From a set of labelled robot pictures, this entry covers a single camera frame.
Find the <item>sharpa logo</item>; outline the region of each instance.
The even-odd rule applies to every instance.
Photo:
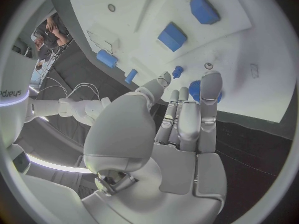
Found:
[[[20,96],[22,91],[0,91],[0,97]]]

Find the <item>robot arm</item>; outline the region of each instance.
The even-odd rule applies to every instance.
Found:
[[[62,98],[58,101],[40,101],[28,99],[28,108],[25,122],[30,122],[36,117],[59,114],[61,117],[74,116],[80,123],[92,126],[94,121],[111,102],[109,98],[101,101],[73,101]]]

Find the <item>person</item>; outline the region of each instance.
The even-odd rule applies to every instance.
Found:
[[[35,47],[38,51],[39,60],[46,60],[48,50],[69,42],[68,31],[57,13],[50,16],[36,29],[39,35],[35,40]]]

